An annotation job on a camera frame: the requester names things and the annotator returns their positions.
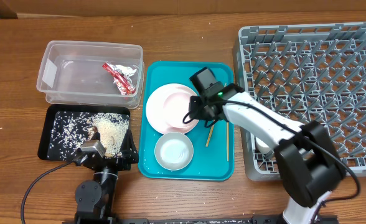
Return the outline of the grey bowl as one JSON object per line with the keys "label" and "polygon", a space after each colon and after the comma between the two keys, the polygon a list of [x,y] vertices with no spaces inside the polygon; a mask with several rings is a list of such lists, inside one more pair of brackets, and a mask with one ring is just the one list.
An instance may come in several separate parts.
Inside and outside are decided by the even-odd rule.
{"label": "grey bowl", "polygon": [[177,171],[190,164],[194,156],[194,146],[185,134],[171,132],[157,140],[154,156],[162,168]]}

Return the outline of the red foil wrapper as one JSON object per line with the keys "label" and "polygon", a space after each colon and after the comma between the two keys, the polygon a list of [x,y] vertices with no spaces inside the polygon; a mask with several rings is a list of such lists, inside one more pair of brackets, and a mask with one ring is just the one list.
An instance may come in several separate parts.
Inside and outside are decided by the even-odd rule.
{"label": "red foil wrapper", "polygon": [[133,95],[136,86],[131,77],[137,72],[136,68],[105,62],[102,67],[113,77],[113,83],[122,95]]}

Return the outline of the pink bowl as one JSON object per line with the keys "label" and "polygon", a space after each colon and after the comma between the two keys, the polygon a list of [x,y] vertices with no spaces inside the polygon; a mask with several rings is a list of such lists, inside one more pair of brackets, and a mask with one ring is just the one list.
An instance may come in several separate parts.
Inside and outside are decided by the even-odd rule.
{"label": "pink bowl", "polygon": [[173,128],[188,128],[197,124],[193,120],[187,124],[183,123],[184,116],[189,112],[190,97],[192,95],[186,91],[175,92],[169,95],[163,106],[166,123]]}

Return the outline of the white cylindrical cup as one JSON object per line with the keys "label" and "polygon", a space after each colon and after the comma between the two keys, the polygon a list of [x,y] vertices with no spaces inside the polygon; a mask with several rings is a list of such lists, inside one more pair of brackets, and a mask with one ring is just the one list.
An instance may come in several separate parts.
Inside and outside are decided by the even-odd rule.
{"label": "white cylindrical cup", "polygon": [[273,152],[275,145],[269,146],[264,143],[260,138],[255,138],[255,144],[258,151],[262,154],[269,154]]}

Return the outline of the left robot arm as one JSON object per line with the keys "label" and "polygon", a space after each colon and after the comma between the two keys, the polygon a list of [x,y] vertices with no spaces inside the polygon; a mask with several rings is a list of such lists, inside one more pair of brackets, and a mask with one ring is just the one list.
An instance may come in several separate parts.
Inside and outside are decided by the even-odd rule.
{"label": "left robot arm", "polygon": [[105,152],[100,134],[95,133],[91,140],[83,143],[73,159],[75,165],[94,171],[92,180],[82,182],[75,191],[75,223],[120,223],[112,212],[118,173],[130,170],[131,164],[139,162],[131,130],[126,131],[116,155],[107,158]]}

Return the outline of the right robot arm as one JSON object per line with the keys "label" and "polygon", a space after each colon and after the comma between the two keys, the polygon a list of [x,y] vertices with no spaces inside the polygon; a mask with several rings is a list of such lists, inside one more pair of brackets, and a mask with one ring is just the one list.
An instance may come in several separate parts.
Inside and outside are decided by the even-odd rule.
{"label": "right robot arm", "polygon": [[290,196],[285,223],[314,223],[322,204],[346,177],[328,131],[317,121],[302,124],[259,104],[236,84],[195,84],[187,117],[235,124],[274,152],[284,189]]}

